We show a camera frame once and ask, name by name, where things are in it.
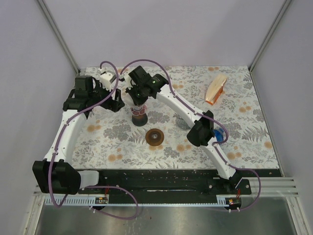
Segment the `white paper coffee filter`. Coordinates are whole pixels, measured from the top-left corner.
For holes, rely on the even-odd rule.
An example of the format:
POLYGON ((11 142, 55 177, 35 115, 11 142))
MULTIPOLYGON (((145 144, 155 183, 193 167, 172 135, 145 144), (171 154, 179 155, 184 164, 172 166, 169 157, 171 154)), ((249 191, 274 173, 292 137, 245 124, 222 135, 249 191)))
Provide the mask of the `white paper coffee filter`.
POLYGON ((128 93, 126 93, 126 95, 123 97, 123 102, 135 110, 139 110, 143 106, 143 105, 135 105, 133 99, 128 93))

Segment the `floral patterned table mat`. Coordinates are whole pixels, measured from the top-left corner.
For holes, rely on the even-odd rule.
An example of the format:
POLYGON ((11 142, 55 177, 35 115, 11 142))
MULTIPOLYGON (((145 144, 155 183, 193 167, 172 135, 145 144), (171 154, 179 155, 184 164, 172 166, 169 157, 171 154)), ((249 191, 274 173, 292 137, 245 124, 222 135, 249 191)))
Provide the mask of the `floral patterned table mat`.
MULTIPOLYGON (((151 75, 169 74, 173 89, 194 107, 211 111, 224 125, 229 139, 221 145, 233 166, 277 169, 279 167, 265 119, 245 66, 174 66, 161 70, 146 67, 151 75), (206 91, 219 74, 228 79, 214 105, 205 101, 206 91)), ((188 168, 210 169, 210 158, 187 139, 187 130, 176 125, 171 108, 148 99, 148 122, 134 126, 125 106, 117 113, 93 109, 75 145, 74 168, 188 168)))

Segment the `dark carafe with red rim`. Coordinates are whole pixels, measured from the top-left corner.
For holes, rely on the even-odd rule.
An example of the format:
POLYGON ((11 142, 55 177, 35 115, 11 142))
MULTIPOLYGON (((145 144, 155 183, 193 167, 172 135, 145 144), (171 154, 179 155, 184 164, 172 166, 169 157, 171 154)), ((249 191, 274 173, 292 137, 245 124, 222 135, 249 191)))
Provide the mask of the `dark carafe with red rim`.
POLYGON ((148 122, 148 117, 146 114, 142 114, 142 115, 132 115, 132 123, 135 126, 141 127, 144 126, 146 123, 148 122))

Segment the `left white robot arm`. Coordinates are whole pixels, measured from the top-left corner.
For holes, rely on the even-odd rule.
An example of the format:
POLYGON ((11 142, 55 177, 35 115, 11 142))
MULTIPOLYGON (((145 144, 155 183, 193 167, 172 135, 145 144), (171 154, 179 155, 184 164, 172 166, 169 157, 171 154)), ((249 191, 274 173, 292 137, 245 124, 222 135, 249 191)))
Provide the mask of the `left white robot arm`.
POLYGON ((99 106, 113 112, 124 107, 119 89, 113 90, 116 81, 113 72, 103 72, 99 78, 90 75, 75 78, 75 87, 63 103, 62 121, 50 150, 42 161, 32 167, 41 192, 77 194, 89 187, 102 193, 106 181, 97 170, 78 171, 71 165, 76 142, 94 107, 99 106))

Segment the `right aluminium frame post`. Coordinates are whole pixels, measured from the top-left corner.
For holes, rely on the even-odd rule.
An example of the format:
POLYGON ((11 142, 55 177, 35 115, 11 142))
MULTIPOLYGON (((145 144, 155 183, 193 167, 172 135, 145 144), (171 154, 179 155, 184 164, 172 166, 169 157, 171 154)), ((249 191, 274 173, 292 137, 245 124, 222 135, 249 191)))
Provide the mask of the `right aluminium frame post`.
POLYGON ((280 7, 276 17, 274 18, 273 22, 271 23, 269 30, 267 31, 264 39, 262 40, 260 47, 258 48, 255 56, 252 59, 252 62, 248 66, 248 70, 250 73, 253 72, 258 61, 261 59, 264 51, 266 50, 268 44, 270 43, 272 37, 274 36, 276 30, 278 29, 281 21, 283 20, 284 16, 286 15, 286 13, 287 13, 288 9, 290 8, 290 6, 292 5, 292 3, 293 3, 293 0, 283 1, 282 6, 280 7))

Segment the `blue glass dripper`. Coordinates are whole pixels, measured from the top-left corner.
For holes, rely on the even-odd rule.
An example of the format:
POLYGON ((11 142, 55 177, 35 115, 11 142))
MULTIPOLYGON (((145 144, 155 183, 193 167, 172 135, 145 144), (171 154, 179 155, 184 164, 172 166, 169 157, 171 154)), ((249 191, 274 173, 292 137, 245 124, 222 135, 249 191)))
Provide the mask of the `blue glass dripper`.
POLYGON ((222 128, 214 129, 214 134, 216 137, 216 140, 219 144, 222 144, 224 141, 224 130, 222 128))

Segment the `left aluminium frame post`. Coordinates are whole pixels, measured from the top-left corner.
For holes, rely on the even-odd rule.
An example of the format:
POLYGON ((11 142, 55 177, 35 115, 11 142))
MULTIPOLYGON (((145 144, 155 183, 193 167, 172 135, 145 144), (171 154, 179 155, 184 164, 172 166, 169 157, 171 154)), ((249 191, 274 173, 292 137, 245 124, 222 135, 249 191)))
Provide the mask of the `left aluminium frame post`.
POLYGON ((74 59, 72 53, 69 50, 69 47, 67 45, 67 43, 65 42, 61 31, 58 27, 58 25, 56 24, 56 21, 54 20, 54 17, 46 3, 45 0, 36 0, 36 3, 40 9, 40 11, 42 12, 44 18, 46 19, 50 29, 52 30, 54 36, 56 37, 59 45, 61 46, 62 51, 64 52, 66 58, 68 59, 72 69, 74 70, 74 72, 76 74, 79 74, 81 69, 78 66, 76 60, 74 59))

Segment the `clear glass pitcher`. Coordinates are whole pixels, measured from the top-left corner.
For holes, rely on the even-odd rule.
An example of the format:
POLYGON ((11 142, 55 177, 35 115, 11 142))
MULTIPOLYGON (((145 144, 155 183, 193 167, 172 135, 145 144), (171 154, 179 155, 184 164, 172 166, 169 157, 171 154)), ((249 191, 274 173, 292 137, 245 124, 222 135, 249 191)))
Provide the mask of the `clear glass pitcher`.
POLYGON ((177 127, 179 127, 182 130, 191 129, 189 127, 189 125, 186 123, 186 121, 181 116, 177 116, 175 122, 176 122, 177 127))

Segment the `aluminium frame post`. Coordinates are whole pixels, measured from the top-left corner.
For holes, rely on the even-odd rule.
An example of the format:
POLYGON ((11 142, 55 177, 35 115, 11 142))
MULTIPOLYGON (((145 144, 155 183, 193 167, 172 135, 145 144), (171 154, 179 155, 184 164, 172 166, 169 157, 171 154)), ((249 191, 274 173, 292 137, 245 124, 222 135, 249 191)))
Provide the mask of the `aluminium frame post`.
POLYGON ((266 50, 268 44, 270 43, 272 37, 274 36, 276 30, 278 29, 281 21, 283 20, 284 16, 286 15, 286 13, 287 13, 288 9, 290 8, 290 6, 292 5, 292 3, 293 3, 293 0, 283 1, 282 6, 280 7, 276 17, 274 18, 273 22, 271 23, 269 30, 267 31, 264 39, 262 40, 260 47, 258 48, 255 56, 252 59, 252 62, 248 66, 248 70, 250 73, 253 72, 258 61, 261 59, 264 51, 266 50))
POLYGON ((81 69, 78 66, 76 60, 74 59, 72 53, 69 50, 69 47, 67 45, 67 43, 65 42, 61 31, 58 27, 58 25, 56 24, 56 21, 54 20, 54 17, 46 3, 45 0, 36 0, 36 3, 40 9, 40 11, 42 12, 44 18, 46 19, 50 29, 52 30, 54 36, 56 37, 59 45, 61 46, 62 51, 64 52, 66 58, 68 59, 72 69, 74 70, 74 72, 76 74, 79 74, 81 69))

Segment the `coffee filter pack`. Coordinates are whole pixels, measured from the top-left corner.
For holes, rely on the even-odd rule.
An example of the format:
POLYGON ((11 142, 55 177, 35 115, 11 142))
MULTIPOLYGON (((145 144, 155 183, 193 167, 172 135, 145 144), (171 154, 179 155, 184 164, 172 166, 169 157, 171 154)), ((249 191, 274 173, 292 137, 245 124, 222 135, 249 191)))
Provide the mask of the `coffee filter pack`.
POLYGON ((214 105, 218 100, 219 96, 224 90, 224 85, 228 79, 228 76, 225 74, 217 75, 214 80, 209 85, 206 94, 205 94, 205 101, 210 105, 214 105))

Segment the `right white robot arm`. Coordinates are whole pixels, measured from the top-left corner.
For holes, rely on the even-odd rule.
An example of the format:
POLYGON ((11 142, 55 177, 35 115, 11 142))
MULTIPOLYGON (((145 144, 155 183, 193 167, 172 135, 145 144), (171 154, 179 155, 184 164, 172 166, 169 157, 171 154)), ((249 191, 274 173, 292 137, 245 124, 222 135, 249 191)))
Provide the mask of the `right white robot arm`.
POLYGON ((238 172, 229 162, 227 155, 222 151, 214 132, 213 114, 203 112, 194 107, 186 99, 179 97, 170 85, 169 79, 161 74, 151 76, 143 67, 138 66, 123 74, 126 83, 126 93, 135 106, 142 106, 152 97, 176 112, 190 127, 187 134, 188 141, 205 152, 223 180, 223 189, 229 194, 240 188, 238 172))

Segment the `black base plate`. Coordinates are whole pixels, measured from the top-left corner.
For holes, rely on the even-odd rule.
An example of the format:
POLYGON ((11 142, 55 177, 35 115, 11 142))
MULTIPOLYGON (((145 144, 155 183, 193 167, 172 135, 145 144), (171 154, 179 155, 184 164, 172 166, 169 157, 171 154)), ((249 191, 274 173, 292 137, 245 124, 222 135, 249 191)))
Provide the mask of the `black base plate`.
POLYGON ((250 183, 242 173, 231 180, 221 178, 211 169, 103 169, 96 188, 80 190, 80 194, 108 194, 109 203, 126 204, 209 204, 217 195, 250 195, 250 183))

